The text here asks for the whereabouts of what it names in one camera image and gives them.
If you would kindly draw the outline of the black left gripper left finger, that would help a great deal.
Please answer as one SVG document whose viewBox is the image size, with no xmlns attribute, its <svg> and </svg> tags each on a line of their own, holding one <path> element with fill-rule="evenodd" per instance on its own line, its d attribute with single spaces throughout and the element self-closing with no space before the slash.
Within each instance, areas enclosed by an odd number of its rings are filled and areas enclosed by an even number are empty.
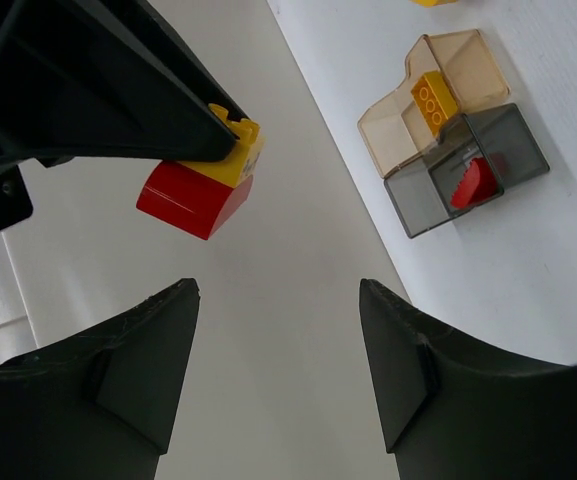
<svg viewBox="0 0 577 480">
<path fill-rule="evenodd" d="M 199 314 L 182 279 L 0 365 L 0 479 L 151 479 L 169 449 Z"/>
</svg>

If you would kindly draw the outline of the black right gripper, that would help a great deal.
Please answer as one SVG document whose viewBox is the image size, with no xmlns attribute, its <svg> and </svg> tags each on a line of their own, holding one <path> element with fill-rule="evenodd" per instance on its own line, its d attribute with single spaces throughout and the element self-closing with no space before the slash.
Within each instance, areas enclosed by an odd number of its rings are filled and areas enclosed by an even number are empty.
<svg viewBox="0 0 577 480">
<path fill-rule="evenodd" d="M 0 169 L 72 157 L 217 162 L 241 120 L 147 1 L 0 1 Z M 0 232 L 34 206 L 21 170 L 0 174 Z"/>
</svg>

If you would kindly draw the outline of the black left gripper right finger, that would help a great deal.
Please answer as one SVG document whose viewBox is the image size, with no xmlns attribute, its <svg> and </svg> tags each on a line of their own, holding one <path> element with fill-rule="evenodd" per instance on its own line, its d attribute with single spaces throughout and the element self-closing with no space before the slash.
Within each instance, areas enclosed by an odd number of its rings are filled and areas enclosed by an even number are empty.
<svg viewBox="0 0 577 480">
<path fill-rule="evenodd" d="M 403 479 L 577 479 L 577 364 L 478 340 L 359 286 L 385 447 Z"/>
</svg>

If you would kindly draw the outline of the red curved lego brick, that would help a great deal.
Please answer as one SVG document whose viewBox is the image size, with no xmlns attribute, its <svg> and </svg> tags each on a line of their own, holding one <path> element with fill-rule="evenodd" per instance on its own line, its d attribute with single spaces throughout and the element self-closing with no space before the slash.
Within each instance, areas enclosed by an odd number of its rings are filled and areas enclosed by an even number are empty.
<svg viewBox="0 0 577 480">
<path fill-rule="evenodd" d="M 253 176 L 230 187 L 175 162 L 160 162 L 146 180 L 136 208 L 208 240 L 248 199 Z"/>
</svg>

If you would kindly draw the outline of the yellow lego brick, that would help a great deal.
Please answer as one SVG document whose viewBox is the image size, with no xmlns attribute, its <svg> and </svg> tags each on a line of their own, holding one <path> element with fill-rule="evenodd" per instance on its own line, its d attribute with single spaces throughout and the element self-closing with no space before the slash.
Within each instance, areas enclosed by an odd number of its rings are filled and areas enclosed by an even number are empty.
<svg viewBox="0 0 577 480">
<path fill-rule="evenodd" d="M 428 71 L 421 75 L 411 90 L 419 109 L 433 136 L 460 111 L 458 103 L 440 71 Z"/>
<path fill-rule="evenodd" d="M 249 178 L 256 168 L 265 138 L 256 122 L 243 118 L 239 121 L 228 118 L 228 110 L 217 104 L 209 109 L 236 135 L 231 152 L 219 162 L 181 161 L 180 164 L 230 188 L 239 186 Z"/>
</svg>

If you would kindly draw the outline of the red yellow lego stack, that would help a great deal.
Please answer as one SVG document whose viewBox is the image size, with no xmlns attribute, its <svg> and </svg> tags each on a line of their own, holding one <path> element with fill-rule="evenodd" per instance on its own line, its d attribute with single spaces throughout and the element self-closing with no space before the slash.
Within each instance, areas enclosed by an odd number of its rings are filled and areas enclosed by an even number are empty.
<svg viewBox="0 0 577 480">
<path fill-rule="evenodd" d="M 458 0 L 411 0 L 411 2 L 424 8 L 434 8 L 454 4 L 457 3 Z"/>
</svg>

